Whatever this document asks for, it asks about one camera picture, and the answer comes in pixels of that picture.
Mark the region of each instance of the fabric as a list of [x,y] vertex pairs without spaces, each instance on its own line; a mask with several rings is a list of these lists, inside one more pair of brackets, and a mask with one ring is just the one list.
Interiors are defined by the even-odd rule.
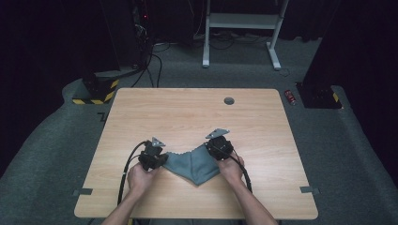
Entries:
[[239,220],[232,219],[150,219],[149,225],[239,225]]
[[220,173],[219,166],[208,153],[204,144],[183,154],[171,152],[166,154],[169,158],[163,167],[172,173],[193,181],[196,186],[202,185]]

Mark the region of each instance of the wooden table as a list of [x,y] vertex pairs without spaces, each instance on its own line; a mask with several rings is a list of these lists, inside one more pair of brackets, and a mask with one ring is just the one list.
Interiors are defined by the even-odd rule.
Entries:
[[[235,103],[227,105],[225,98]],[[163,153],[184,153],[207,141],[215,128],[231,132],[245,160],[253,194],[277,219],[313,219],[317,209],[279,93],[272,89],[122,88],[99,140],[75,215],[106,218],[116,207],[120,179],[131,150],[153,136]],[[202,186],[161,168],[134,218],[244,218],[222,176]]]

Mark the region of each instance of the dark background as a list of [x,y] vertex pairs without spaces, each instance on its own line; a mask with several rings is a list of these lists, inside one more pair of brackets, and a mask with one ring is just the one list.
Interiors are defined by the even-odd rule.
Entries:
[[[170,2],[161,7],[164,11],[172,10],[175,15],[188,18],[187,1],[163,2]],[[222,12],[275,13],[279,7],[274,2],[213,0],[212,8]],[[397,184],[397,171],[392,165],[398,158],[394,110],[398,82],[397,3],[345,0],[339,6],[339,2],[290,1],[280,38],[324,38],[311,65],[312,76],[317,77],[314,85],[338,84],[344,88],[363,131]],[[83,73],[118,69],[123,57],[117,46],[134,48],[134,43],[115,41],[133,28],[110,29],[108,24],[114,13],[106,11],[109,4],[105,0],[0,2],[1,174],[35,127],[63,104],[62,89],[66,84],[82,78]],[[202,4],[203,1],[191,0],[195,16],[186,20],[190,22],[170,19],[173,25],[177,25],[176,21],[185,22],[181,25],[191,31],[179,34],[181,37],[192,35],[199,24],[199,34],[204,33],[205,23],[200,23]],[[99,68],[98,62],[106,67]]]

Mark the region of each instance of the black curtain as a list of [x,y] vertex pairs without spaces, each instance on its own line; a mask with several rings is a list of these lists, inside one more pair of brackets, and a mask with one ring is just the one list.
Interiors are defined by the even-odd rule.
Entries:
[[25,139],[63,104],[62,89],[80,75],[63,38],[60,1],[0,2],[0,175]]
[[340,0],[291,0],[284,15],[279,38],[303,41],[325,35]]

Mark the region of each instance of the white desk frame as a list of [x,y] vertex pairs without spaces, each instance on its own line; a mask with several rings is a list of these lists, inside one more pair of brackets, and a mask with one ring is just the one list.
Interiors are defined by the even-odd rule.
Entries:
[[281,64],[275,52],[275,43],[281,30],[284,13],[286,12],[289,0],[283,1],[281,11],[278,15],[210,13],[210,2],[210,0],[207,0],[206,37],[203,51],[203,68],[208,68],[210,66],[210,27],[223,27],[274,30],[271,42],[267,42],[267,50],[274,69],[281,69]]

